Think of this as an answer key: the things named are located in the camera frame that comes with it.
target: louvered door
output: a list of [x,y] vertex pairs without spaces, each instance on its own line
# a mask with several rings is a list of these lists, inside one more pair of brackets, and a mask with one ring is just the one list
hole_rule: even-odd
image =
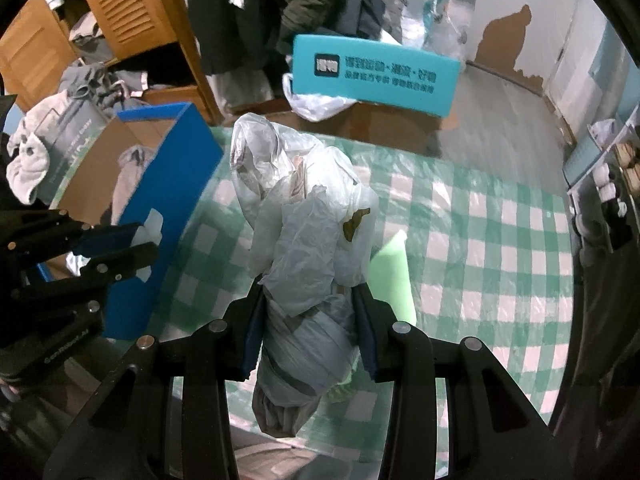
[[160,0],[87,0],[117,59],[176,41]]
[[55,94],[75,53],[45,0],[29,0],[0,39],[0,72],[26,112]]

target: brown stain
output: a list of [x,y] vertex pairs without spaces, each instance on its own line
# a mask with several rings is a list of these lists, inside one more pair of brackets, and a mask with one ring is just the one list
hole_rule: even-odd
[[490,22],[482,34],[475,63],[514,80],[533,92],[542,93],[542,77],[526,77],[522,70],[514,68],[516,59],[522,52],[529,23],[531,9],[528,5],[524,5],[520,12]]

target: hanging clothes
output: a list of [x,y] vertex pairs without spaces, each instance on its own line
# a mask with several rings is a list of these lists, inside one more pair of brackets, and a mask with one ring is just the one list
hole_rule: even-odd
[[274,49],[290,54],[296,34],[333,23],[345,0],[188,0],[207,74],[262,68]]
[[[240,1],[244,6],[244,0],[238,0],[238,4]],[[235,107],[263,103],[274,98],[263,70],[240,66],[222,74],[207,74],[206,78],[220,113],[226,118],[233,115],[232,109]]]
[[335,23],[328,28],[345,36],[377,41],[384,12],[382,0],[346,0]]

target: floor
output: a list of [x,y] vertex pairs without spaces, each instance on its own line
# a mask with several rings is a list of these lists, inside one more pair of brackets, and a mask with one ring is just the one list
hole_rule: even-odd
[[544,101],[508,81],[467,66],[454,109],[459,126],[431,134],[425,155],[563,196],[566,143]]

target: table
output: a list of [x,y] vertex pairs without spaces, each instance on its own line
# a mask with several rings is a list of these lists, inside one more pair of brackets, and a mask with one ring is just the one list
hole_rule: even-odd
[[[252,230],[244,220],[228,166],[231,131],[213,128],[225,158],[204,190],[164,280],[150,331],[189,335],[231,300],[243,297]],[[400,150],[318,136],[351,159],[380,196],[374,253],[398,230],[407,257],[417,325],[427,335],[477,336],[492,349],[548,421],[561,383],[572,321],[573,268],[559,196],[481,171]],[[227,383],[229,419],[260,433],[251,410],[255,372]],[[438,475],[448,462],[444,382],[438,393]],[[362,368],[352,396],[321,402],[294,439],[297,446],[344,460],[382,457],[392,385],[374,384]]]

